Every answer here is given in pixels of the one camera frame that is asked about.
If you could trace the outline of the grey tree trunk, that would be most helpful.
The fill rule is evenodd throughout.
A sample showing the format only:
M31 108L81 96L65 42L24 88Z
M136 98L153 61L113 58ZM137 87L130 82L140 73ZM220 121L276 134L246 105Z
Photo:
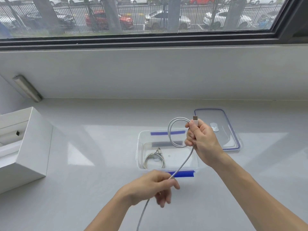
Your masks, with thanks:
M110 33L121 34L123 31L120 23L116 0L102 0L102 5L106 13L106 19Z
M40 12L44 26L50 35L65 33L49 0L33 0L33 3Z
M176 33L180 26L181 0L168 0L167 32Z
M240 21L247 0L231 0L223 29L235 31Z

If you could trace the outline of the clear plastic container blue clips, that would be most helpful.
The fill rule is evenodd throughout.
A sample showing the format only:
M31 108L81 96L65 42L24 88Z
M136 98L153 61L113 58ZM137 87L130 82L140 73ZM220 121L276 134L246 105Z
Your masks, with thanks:
M143 172L155 169L174 174L185 162L174 177L194 177L201 161L191 150L191 147L175 147L167 130L142 131L137 139L137 168Z

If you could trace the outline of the grey car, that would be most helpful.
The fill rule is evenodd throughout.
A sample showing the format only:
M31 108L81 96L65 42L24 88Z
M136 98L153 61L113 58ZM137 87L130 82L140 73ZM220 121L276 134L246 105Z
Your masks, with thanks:
M262 14L261 17L257 21L257 28L268 30L272 27L279 11L270 11L266 14Z

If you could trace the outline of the white cardboard box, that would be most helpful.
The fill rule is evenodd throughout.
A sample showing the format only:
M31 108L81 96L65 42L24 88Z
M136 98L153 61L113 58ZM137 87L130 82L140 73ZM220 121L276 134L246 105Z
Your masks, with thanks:
M52 131L34 107L0 115L0 194L46 176Z

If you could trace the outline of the red car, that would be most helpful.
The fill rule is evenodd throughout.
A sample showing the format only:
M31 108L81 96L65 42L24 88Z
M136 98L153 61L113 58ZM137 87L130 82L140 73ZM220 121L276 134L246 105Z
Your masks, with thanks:
M86 15L85 21L86 26L92 30L109 30L109 25L107 22L107 16L104 10L94 11L92 18L89 15ZM119 14L120 24L122 30L133 30L134 23L133 19L128 15Z

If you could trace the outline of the white car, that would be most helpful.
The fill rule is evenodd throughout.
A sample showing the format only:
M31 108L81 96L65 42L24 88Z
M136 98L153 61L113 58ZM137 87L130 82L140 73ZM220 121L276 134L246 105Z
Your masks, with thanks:
M228 14L228 9L221 9L217 11L215 18L214 18L212 30L221 30L224 27L227 14ZM210 27L211 15L212 15L211 12L207 12L203 19L203 25L204 25L204 28L206 29L209 29ZM251 27L251 25L252 25L252 18L242 14L239 19L236 29L244 30L244 29Z

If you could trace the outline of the black metal fence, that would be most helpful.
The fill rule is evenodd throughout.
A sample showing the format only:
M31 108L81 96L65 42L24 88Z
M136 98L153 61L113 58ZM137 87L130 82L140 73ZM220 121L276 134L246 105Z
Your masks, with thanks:
M168 10L168 6L165 8L163 5L127 5L127 6L118 6L119 14L128 15L133 19L134 29L133 30L122 30L124 34L143 34L143 33L163 33L167 32L166 29L162 30L144 30L144 21L145 15L150 14L159 10ZM223 31L221 30L212 30L214 18L218 10L229 9L228 4L219 4L218 7L214 10L214 5L195 5L188 6L182 5L180 7L180 15L187 16L191 20L191 28L188 30L178 30L179 33L186 32L206 32L206 31ZM277 17L280 14L282 9L282 4L276 5L247 5L244 7L242 12L243 15L249 16L252 18L251 27L244 30L263 30L257 28L257 21L262 14L266 14L270 11L279 11ZM30 12L38 11L34 4L23 4L20 6L8 7L0 4L0 25L5 27L5 30L8 30L10 34L14 37L29 37L29 36L47 36L48 30L33 30L27 27L21 20L21 16ZM70 30L64 30L66 35L95 35L95 34L110 34L109 30L92 30L86 26L85 17L89 15L92 18L94 11L104 10L103 5L85 5L85 6L73 6L67 5L62 7L54 8L54 11L57 11L61 14L72 15L75 19L76 25ZM211 12L211 24L209 29L204 28L203 19L207 12Z

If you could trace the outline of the person's left forearm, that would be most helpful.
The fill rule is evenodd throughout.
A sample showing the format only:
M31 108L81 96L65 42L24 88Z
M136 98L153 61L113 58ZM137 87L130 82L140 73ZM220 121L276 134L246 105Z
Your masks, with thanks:
M118 231L131 206L130 194L125 190L118 190L84 231Z

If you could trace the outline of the person's right forearm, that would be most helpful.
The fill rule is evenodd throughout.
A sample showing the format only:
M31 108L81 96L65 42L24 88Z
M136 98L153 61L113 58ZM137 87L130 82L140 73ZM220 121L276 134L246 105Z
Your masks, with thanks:
M308 224L269 194L223 151L207 156L256 231L308 231Z

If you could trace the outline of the silver metal bar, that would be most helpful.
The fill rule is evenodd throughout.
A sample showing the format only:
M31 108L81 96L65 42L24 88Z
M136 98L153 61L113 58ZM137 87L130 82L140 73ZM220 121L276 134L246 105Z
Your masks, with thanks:
M12 80L36 103L43 100L37 89L21 74L16 75Z

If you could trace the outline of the person's left hand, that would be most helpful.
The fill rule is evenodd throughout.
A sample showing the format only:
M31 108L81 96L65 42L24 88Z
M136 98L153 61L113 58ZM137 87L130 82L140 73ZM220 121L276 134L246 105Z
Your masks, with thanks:
M165 204L171 203L172 187L180 189L178 181L168 172L152 170L123 186L118 190L118 194L131 206L154 197L157 204L163 208Z

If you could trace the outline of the clear container lid blue seal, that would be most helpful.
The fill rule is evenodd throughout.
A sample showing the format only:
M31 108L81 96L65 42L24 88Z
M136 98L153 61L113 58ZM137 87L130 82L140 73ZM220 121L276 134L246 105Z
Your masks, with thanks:
M240 141L237 138L226 113L222 109L219 108L195 109L194 114L212 128L220 146L225 152L240 151L241 149Z

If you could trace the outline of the dark window frame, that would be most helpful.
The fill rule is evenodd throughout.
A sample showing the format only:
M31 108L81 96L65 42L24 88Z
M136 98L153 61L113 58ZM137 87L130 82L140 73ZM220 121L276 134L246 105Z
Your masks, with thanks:
M88 35L0 39L2 51L162 48L205 46L252 46L308 44L299 34L302 17L307 18L308 0L290 0L272 31L218 31L167 34Z

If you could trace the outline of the black car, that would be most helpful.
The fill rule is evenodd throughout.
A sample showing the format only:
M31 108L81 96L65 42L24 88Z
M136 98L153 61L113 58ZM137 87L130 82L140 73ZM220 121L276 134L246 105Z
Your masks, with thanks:
M63 30L70 30L75 27L76 22L72 15L61 14L55 11L55 14L42 16L39 11L30 11L21 16L23 23L33 30L48 29L50 27L61 27Z

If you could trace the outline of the person's right hand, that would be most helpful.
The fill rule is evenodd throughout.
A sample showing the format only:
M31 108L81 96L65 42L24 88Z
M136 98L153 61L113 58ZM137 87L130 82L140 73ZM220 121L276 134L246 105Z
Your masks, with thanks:
M218 162L220 156L224 155L224 151L210 126L208 126L208 134L206 136L195 137L197 125L193 120L185 124L188 130L184 143L188 147L193 147L199 158L206 165L213 167Z

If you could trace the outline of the silver car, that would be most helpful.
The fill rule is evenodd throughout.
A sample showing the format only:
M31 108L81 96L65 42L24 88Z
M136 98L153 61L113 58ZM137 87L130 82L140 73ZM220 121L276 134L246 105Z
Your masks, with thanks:
M159 10L145 15L144 30L166 29L168 24L168 11ZM184 15L179 16L179 30L191 28L191 20Z

